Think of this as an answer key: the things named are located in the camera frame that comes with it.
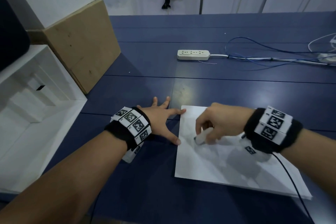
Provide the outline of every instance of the white paper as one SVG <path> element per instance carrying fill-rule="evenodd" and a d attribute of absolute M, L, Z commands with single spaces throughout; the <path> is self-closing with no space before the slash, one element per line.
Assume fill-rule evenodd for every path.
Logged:
<path fill-rule="evenodd" d="M 223 137 L 216 145 L 196 145 L 195 121 L 206 107 L 183 105 L 181 108 L 187 111 L 180 120 L 181 144 L 177 148 L 175 177 L 297 197 L 286 171 L 274 156 L 258 162 L 234 137 Z M 299 170 L 280 154 L 277 157 L 288 170 L 301 197 L 311 199 Z"/>

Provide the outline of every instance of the hand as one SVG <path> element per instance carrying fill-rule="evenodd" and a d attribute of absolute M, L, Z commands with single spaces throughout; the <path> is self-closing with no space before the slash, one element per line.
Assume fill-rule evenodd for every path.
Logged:
<path fill-rule="evenodd" d="M 244 131 L 244 127 L 254 109 L 240 106 L 212 103 L 196 120 L 196 134 L 213 127 L 206 137 L 207 144 L 214 144 L 222 136 L 236 136 Z"/>
<path fill-rule="evenodd" d="M 166 101 L 162 105 L 158 106 L 158 98 L 154 97 L 151 107 L 142 108 L 139 105 L 137 105 L 136 107 L 143 111 L 149 118 L 150 127 L 154 135 L 163 136 L 171 141 L 173 144 L 180 145 L 181 140 L 168 130 L 166 126 L 166 121 L 170 115 L 183 114 L 186 112 L 186 109 L 166 109 L 169 105 L 169 102 L 170 97 L 166 97 Z"/>

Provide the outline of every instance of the cardboard box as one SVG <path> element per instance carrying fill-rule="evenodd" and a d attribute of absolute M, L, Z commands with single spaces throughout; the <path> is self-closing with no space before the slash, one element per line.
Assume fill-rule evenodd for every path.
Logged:
<path fill-rule="evenodd" d="M 84 94 L 120 54 L 103 0 L 95 0 L 53 25 L 28 30 L 32 44 L 48 44 Z"/>

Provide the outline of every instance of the table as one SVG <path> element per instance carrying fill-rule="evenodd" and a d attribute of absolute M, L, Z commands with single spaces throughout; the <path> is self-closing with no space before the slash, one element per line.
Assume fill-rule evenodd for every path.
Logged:
<path fill-rule="evenodd" d="M 46 171 L 103 130 L 123 106 L 148 106 L 152 97 L 170 107 L 212 102 L 272 105 L 306 128 L 336 139 L 336 69 L 293 64 L 260 70 L 255 64 L 215 58 L 179 61 L 178 49 L 223 53 L 236 36 L 275 48 L 307 51 L 307 44 L 335 32 L 336 13 L 111 16 L 122 53 L 93 90 Z M 328 39 L 314 48 L 325 50 Z M 246 40 L 230 44 L 246 56 L 301 58 L 265 50 Z M 179 117 L 167 120 L 179 133 Z M 137 223 L 310 223 L 299 200 L 174 177 L 177 146 L 154 137 L 131 164 L 121 162 L 102 189 L 95 215 Z M 315 223 L 336 223 L 336 205 L 307 176 Z"/>

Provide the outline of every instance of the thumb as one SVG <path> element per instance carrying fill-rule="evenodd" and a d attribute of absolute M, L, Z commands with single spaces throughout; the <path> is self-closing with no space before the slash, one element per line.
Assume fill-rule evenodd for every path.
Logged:
<path fill-rule="evenodd" d="M 224 136 L 224 133 L 214 128 L 213 131 L 207 134 L 207 137 L 205 138 L 205 142 L 207 144 L 215 144 L 216 139 L 221 138 L 222 136 Z"/>
<path fill-rule="evenodd" d="M 171 141 L 173 144 L 180 145 L 181 140 L 175 136 L 173 133 L 171 133 L 168 128 L 165 129 L 165 131 L 161 134 L 161 136 L 167 138 L 169 141 Z"/>

